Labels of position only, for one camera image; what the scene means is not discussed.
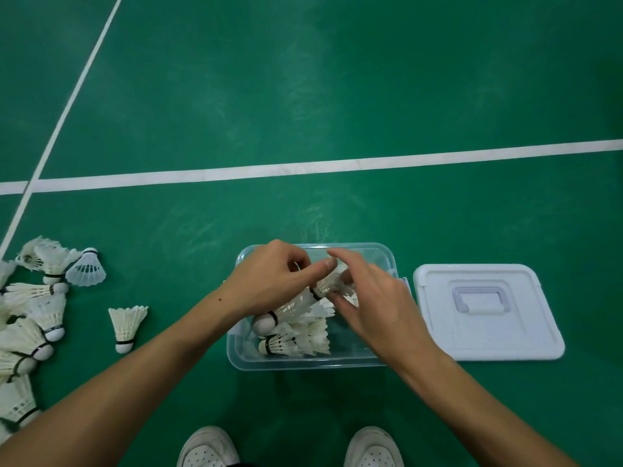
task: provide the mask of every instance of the white shoe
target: white shoe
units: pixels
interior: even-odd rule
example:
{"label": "white shoe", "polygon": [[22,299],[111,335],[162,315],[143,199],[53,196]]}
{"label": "white shoe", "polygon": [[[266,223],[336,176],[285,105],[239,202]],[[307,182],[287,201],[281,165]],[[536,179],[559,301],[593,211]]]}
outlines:
{"label": "white shoe", "polygon": [[404,463],[391,436],[376,426],[368,426],[351,439],[344,467],[404,467]]}
{"label": "white shoe", "polygon": [[221,428],[195,431],[177,459],[177,467],[226,467],[240,462],[231,438]]}

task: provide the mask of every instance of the person's left hand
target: person's left hand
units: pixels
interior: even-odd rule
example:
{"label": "person's left hand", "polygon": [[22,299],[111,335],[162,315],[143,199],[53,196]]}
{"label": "person's left hand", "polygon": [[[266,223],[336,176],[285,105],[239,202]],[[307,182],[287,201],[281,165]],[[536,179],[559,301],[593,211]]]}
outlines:
{"label": "person's left hand", "polygon": [[316,285],[336,266],[335,258],[312,264],[300,247],[274,240],[258,246],[236,266],[218,293],[242,319],[285,305],[305,287]]}

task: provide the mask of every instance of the white line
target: white line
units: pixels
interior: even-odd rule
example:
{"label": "white line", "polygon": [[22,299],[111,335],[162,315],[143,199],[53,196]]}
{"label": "white line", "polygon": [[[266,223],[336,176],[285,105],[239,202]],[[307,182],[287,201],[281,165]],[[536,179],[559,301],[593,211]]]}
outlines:
{"label": "white line", "polygon": [[180,184],[190,182],[214,182],[218,180],[253,179],[281,175],[328,174],[331,172],[369,171],[397,169],[424,165],[460,164],[464,162],[499,161],[523,157],[559,156],[623,150],[623,139],[571,142],[522,148],[466,150],[463,152],[440,152],[418,156],[371,157],[344,161],[300,162],[298,164],[250,165],[223,169],[195,171],[144,172],[138,174],[99,175],[73,179],[39,180],[35,192],[67,192],[93,190],[96,188],[135,187],[142,185]]}
{"label": "white line", "polygon": [[78,78],[78,82],[76,83],[76,86],[74,87],[74,91],[69,97],[69,100],[67,101],[67,104],[65,105],[65,109],[63,110],[60,117],[58,118],[58,122],[56,123],[56,127],[54,128],[54,131],[52,132],[52,135],[50,136],[50,140],[47,141],[47,145],[45,146],[45,149],[43,150],[43,154],[41,155],[41,158],[39,159],[39,163],[37,164],[35,171],[32,173],[32,177],[30,181],[28,182],[26,189],[24,190],[24,194],[22,195],[22,199],[19,202],[18,209],[15,211],[15,215],[13,216],[13,219],[11,220],[11,224],[9,225],[9,230],[4,235],[2,244],[0,244],[0,259],[4,258],[4,254],[7,248],[9,247],[11,240],[13,239],[13,235],[15,234],[15,231],[18,229],[19,222],[22,219],[24,211],[26,210],[26,205],[28,204],[28,201],[31,199],[32,191],[37,185],[37,181],[39,180],[39,177],[41,176],[41,172],[43,172],[45,163],[50,157],[50,153],[52,151],[52,148],[54,147],[56,138],[58,138],[58,133],[60,132],[60,128],[63,127],[63,124],[65,123],[65,119],[67,118],[67,115],[69,114],[69,110],[72,108],[72,105],[74,104],[74,101],[76,97],[78,96],[78,93],[80,92],[82,84],[84,83],[84,79],[87,77],[87,73],[89,73],[91,64],[95,60],[95,56],[97,55],[97,52],[100,50],[100,46],[102,45],[102,42],[104,42],[104,37],[106,37],[108,28],[110,28],[110,24],[113,22],[113,18],[115,17],[115,13],[117,9],[119,8],[120,3],[121,3],[121,0],[117,0],[115,3],[115,6],[113,6],[113,9],[109,14],[108,19],[106,20],[104,28],[102,29],[102,32],[100,33],[100,36],[98,37],[97,42],[95,43],[95,46],[93,47],[93,50],[91,51],[91,55],[89,56],[89,59],[87,60],[87,64],[84,66],[84,69],[82,69],[82,73],[80,74],[80,77]]}
{"label": "white line", "polygon": [[0,195],[21,195],[27,185],[27,181],[0,182]]}

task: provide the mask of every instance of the person's left arm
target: person's left arm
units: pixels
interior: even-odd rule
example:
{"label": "person's left arm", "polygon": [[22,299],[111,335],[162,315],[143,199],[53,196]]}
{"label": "person's left arm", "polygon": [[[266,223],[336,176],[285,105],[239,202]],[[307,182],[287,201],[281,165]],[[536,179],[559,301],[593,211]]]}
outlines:
{"label": "person's left arm", "polygon": [[260,246],[182,319],[0,446],[0,465],[118,463],[167,394],[229,328],[284,305],[335,266],[335,259],[311,264],[304,250],[281,241]]}

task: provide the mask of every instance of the green court floor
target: green court floor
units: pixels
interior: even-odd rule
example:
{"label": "green court floor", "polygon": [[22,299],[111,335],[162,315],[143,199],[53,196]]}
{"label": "green court floor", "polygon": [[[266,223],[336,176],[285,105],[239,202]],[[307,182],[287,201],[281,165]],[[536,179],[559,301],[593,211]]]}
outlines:
{"label": "green court floor", "polygon": [[[116,1],[0,0],[11,40],[0,50],[0,182],[31,179]],[[122,0],[41,179],[621,139],[622,10],[623,0]],[[0,236],[21,198],[0,195]],[[44,408],[118,360],[108,307],[149,305],[144,343],[247,245],[379,242],[410,281],[425,263],[534,269],[565,355],[463,367],[582,465],[623,464],[621,151],[36,192],[5,258],[39,235],[96,246],[108,272],[72,290],[67,336],[33,376]],[[266,466],[341,465],[364,425],[390,432],[407,465],[475,464],[389,369],[240,372],[223,338],[122,465],[174,465],[211,424]]]}

